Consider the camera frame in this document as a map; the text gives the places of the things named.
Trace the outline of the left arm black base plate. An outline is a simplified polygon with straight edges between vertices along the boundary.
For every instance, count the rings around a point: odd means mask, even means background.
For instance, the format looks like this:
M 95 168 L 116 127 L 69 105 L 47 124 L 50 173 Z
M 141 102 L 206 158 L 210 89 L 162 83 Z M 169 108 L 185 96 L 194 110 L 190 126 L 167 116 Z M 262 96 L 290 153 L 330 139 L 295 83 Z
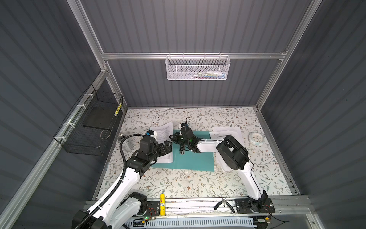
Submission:
M 158 217 L 160 216 L 160 201 L 147 201 L 143 203 L 135 217 Z

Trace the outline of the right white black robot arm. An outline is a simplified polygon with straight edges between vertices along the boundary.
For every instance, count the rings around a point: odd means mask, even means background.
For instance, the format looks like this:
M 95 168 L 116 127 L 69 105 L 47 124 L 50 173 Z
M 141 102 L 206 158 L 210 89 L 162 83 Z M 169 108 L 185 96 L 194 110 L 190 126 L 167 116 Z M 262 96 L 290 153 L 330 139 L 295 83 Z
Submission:
M 180 131 L 170 135 L 169 138 L 179 145 L 180 154 L 186 151 L 193 153 L 217 151 L 224 163 L 230 169 L 237 171 L 247 190 L 251 209 L 260 212 L 265 208 L 268 194 L 260 187 L 253 174 L 254 164 L 249 158 L 248 150 L 234 136 L 226 135 L 219 140 L 199 138 L 188 125 L 183 124 Z

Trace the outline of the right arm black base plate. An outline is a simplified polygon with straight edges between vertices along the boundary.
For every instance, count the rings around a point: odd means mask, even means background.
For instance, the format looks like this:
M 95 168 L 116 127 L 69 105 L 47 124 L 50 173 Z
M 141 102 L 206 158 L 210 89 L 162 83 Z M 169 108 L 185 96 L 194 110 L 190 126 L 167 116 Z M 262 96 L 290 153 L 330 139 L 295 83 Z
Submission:
M 238 214 L 275 213 L 275 208 L 270 198 L 267 198 L 261 206 L 256 206 L 255 202 L 249 198 L 236 198 L 234 204 Z

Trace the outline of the teal paper folder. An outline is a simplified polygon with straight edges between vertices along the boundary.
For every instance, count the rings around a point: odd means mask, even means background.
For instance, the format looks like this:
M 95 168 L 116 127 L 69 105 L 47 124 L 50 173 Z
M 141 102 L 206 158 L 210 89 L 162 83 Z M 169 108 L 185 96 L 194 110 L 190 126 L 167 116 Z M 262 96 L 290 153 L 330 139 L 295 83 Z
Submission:
M 170 160 L 173 158 L 171 163 L 159 163 L 153 165 L 154 168 L 163 169 L 186 169 L 186 170 L 197 170 L 197 171 L 208 171 L 214 172 L 214 153 L 193 153 L 186 151 L 183 155 L 179 152 L 179 145 L 173 143 L 172 152 L 165 158 Z

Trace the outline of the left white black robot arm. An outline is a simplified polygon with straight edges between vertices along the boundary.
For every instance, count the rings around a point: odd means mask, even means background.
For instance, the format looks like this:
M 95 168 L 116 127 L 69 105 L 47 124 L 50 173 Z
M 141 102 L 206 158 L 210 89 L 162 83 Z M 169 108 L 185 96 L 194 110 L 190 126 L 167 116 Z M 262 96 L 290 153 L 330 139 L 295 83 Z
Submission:
M 140 136 L 139 149 L 130 159 L 126 159 L 123 152 L 123 143 L 131 137 Z M 143 215 L 147 208 L 147 197 L 140 193 L 126 195 L 138 183 L 145 172 L 157 162 L 161 156 L 172 152 L 173 143 L 164 141 L 158 143 L 154 134 L 132 134 L 120 142 L 120 152 L 124 167 L 108 191 L 87 211 L 78 211 L 72 219 L 73 229 L 119 229 L 134 215 Z

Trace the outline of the printed English text sheet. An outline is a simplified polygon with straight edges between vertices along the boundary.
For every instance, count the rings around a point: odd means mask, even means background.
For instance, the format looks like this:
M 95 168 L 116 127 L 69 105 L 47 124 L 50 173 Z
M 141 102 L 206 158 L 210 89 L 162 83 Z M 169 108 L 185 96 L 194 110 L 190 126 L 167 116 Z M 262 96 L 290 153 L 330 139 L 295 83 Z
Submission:
M 158 143 L 164 143 L 164 141 L 170 141 L 169 136 L 173 134 L 173 122 L 169 122 L 160 127 L 151 126 L 150 129 L 154 131 L 155 139 Z M 170 164 L 173 163 L 173 154 L 161 156 L 157 160 L 157 164 Z

